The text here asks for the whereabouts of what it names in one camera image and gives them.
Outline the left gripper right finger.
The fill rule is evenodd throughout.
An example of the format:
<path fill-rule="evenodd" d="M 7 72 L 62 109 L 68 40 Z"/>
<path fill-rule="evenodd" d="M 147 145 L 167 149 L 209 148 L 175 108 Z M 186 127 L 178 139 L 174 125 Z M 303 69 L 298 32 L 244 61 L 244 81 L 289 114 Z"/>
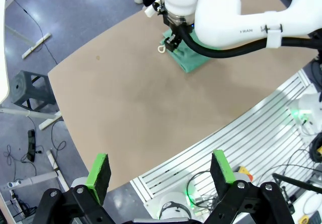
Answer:
<path fill-rule="evenodd" d="M 222 150 L 213 151 L 210 174 L 219 202 L 205 223 L 233 223 L 239 213 L 249 213 L 255 223 L 293 223 L 278 185 L 237 179 Z"/>

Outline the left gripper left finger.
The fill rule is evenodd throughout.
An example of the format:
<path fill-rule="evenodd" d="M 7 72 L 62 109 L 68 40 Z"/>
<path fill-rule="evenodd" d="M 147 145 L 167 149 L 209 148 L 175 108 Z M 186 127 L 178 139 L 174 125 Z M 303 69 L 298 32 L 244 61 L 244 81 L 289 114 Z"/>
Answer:
<path fill-rule="evenodd" d="M 72 223 L 80 217 L 85 223 L 114 223 L 103 208 L 110 178 L 108 155 L 98 154 L 84 185 L 66 192 L 50 188 L 43 193 L 33 223 Z"/>

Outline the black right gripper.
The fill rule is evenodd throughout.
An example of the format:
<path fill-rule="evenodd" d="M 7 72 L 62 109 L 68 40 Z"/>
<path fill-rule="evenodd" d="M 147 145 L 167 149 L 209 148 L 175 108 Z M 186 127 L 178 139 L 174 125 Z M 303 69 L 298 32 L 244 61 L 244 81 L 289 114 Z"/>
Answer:
<path fill-rule="evenodd" d="M 173 52 L 182 39 L 184 41 L 187 39 L 187 20 L 185 16 L 163 14 L 163 22 L 171 31 L 171 34 L 164 36 L 164 45 L 168 51 Z"/>

